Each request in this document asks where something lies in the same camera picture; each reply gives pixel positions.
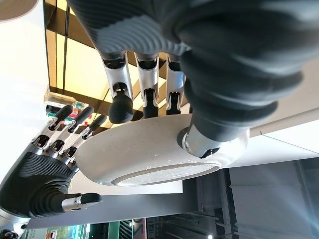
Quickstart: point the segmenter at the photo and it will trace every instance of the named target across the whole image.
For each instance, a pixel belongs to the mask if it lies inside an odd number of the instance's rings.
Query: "metal finger segment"
[[[142,99],[145,102],[145,90],[154,89],[156,101],[159,98],[159,56],[135,53],[139,72]]]
[[[127,53],[123,53],[122,58],[117,60],[103,60],[103,63],[108,77],[112,98],[117,95],[118,91],[124,90],[125,95],[133,100],[133,90],[127,61]]]
[[[193,124],[187,130],[188,132],[182,139],[182,147],[198,158],[206,158],[212,155],[209,154],[211,150],[216,149],[216,152],[224,144],[203,136]]]
[[[61,154],[61,158],[63,161],[65,161],[66,164],[68,164],[71,159],[73,158],[75,151],[89,138],[92,136],[93,132],[101,126],[105,121],[107,117],[106,115],[100,115],[98,116],[88,127],[86,127],[74,140],[72,145],[63,151]]]
[[[69,125],[67,125],[57,136],[54,142],[50,143],[49,148],[58,153],[62,150],[65,143],[70,139],[70,137],[74,134],[77,130],[79,125],[89,117],[94,111],[93,107],[85,108],[74,120],[71,121]]]
[[[31,143],[36,145],[38,148],[44,148],[53,136],[54,132],[62,124],[63,120],[65,120],[72,111],[73,107],[71,105],[67,105],[60,109],[55,117],[51,118],[40,133],[32,139]]]
[[[179,62],[176,57],[172,61],[166,56],[166,114],[180,114],[180,105],[184,97],[185,74],[180,70]]]

